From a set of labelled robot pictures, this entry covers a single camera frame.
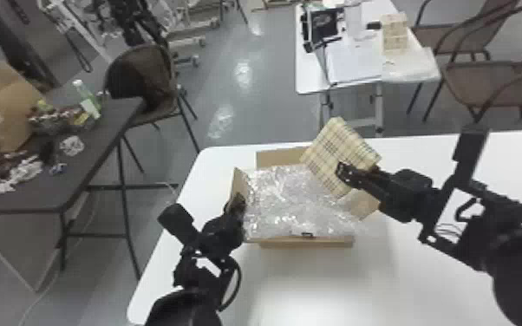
table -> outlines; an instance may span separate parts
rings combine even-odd
[[[107,101],[103,104],[101,119],[90,131],[80,134],[85,149],[74,157],[62,157],[67,163],[65,173],[51,176],[48,168],[34,179],[16,187],[15,192],[0,195],[0,215],[17,214],[56,214],[61,221],[61,239],[57,249],[61,250],[61,270],[66,266],[68,238],[123,238],[127,241],[134,272],[140,279],[140,267],[134,252],[129,231],[126,190],[153,189],[167,187],[164,184],[129,185],[125,181],[120,139],[132,119],[143,108],[141,99]],[[37,137],[29,140],[24,147],[39,141]],[[90,185],[109,154],[116,148],[119,172],[119,185]],[[65,212],[76,202],[84,191],[120,191],[124,233],[80,233],[72,232],[74,219],[67,220]]]
[[[371,139],[380,166],[408,167],[440,186],[453,172],[458,135]],[[200,153],[179,196],[197,228],[220,214],[233,168],[251,169],[255,152],[305,143],[211,147]],[[510,155],[514,149],[516,156]],[[475,174],[489,189],[522,201],[522,132],[492,134]],[[455,193],[441,222],[466,198]],[[491,293],[491,278],[421,244],[419,224],[379,212],[363,223],[352,249],[270,250],[243,244],[233,257],[244,278],[220,314],[225,326],[511,325]],[[143,324],[153,302],[173,290],[180,243],[164,231],[127,308]]]
[[[337,4],[343,3],[340,0],[329,0],[324,1],[323,5],[328,8],[336,7]],[[397,13],[396,7],[393,5],[391,0],[372,0],[362,5],[362,20],[364,23],[378,21],[382,15]],[[360,85],[373,85],[373,102],[375,107],[375,116],[367,119],[360,119],[354,121],[348,121],[352,127],[366,127],[375,126],[375,135],[380,137],[384,131],[384,111],[383,111],[383,98],[382,98],[382,76],[371,77],[371,75],[356,75],[353,81],[339,83],[334,87],[331,87],[326,80],[317,57],[313,53],[306,53],[303,49],[303,36],[302,26],[299,23],[299,19],[303,14],[301,4],[296,6],[295,10],[295,25],[296,25],[296,91],[300,95],[310,95],[319,93],[320,94],[320,129],[323,126],[323,111],[327,115],[331,114],[333,105],[330,99],[330,91],[339,88],[349,88]],[[368,67],[372,64],[381,65],[384,62],[384,54],[382,53],[382,36],[381,32],[376,32],[378,35],[375,40],[371,40],[373,45],[380,49],[380,56],[373,57],[372,62],[365,62],[363,60],[356,60],[355,62],[349,62],[349,64],[362,65]],[[343,37],[341,41],[347,44],[355,44],[345,32],[340,33]],[[408,31],[409,47],[411,49],[421,49],[419,41],[414,37],[411,30]],[[332,60],[336,58],[336,52],[329,53]]]

white container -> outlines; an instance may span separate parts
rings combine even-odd
[[[362,3],[365,0],[344,0],[344,20],[348,36],[360,40],[366,30],[362,21]]]

bubble wrap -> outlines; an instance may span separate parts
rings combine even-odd
[[[249,172],[244,228],[248,239],[355,234],[357,219],[304,165]]]

white paper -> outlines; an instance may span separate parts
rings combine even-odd
[[[356,42],[344,36],[340,41],[329,43],[326,48],[326,62],[330,82],[358,82],[380,78],[385,59],[379,37],[376,35]]]

robotic arm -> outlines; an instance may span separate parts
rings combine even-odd
[[[522,204],[487,190],[486,185],[473,179],[487,136],[482,127],[463,130],[453,154],[457,167],[441,189],[433,188],[429,177],[408,169],[391,174],[379,168],[359,170],[341,162],[336,175],[380,200],[379,210],[389,217],[402,223],[421,223],[419,240],[423,244],[490,275],[499,307],[510,321],[522,326]],[[454,242],[436,231],[436,226],[455,189],[472,199],[455,213],[455,220],[467,226]],[[482,205],[483,212],[464,216],[475,204]],[[172,205],[162,213],[159,222],[185,246],[174,271],[174,285],[182,290],[158,300],[146,326],[220,326],[216,312],[231,304],[240,285],[241,271],[230,254],[243,242],[244,212],[245,199],[236,196],[202,232],[192,226],[192,217],[181,205]],[[220,274],[199,268],[199,258],[209,259]],[[235,271],[236,288],[223,303]]]
[[[402,223],[422,224],[419,241],[493,278],[493,292],[506,317],[522,326],[522,204],[487,190],[473,179],[473,171],[488,137],[483,127],[466,127],[459,139],[453,160],[454,173],[441,189],[417,172],[404,169],[386,173],[378,168],[368,172],[339,163],[336,175],[348,186],[363,189],[381,204],[379,211]],[[437,222],[458,189],[472,196],[455,213],[455,220],[467,223],[457,242],[435,231]],[[480,204],[480,215],[464,212]]]

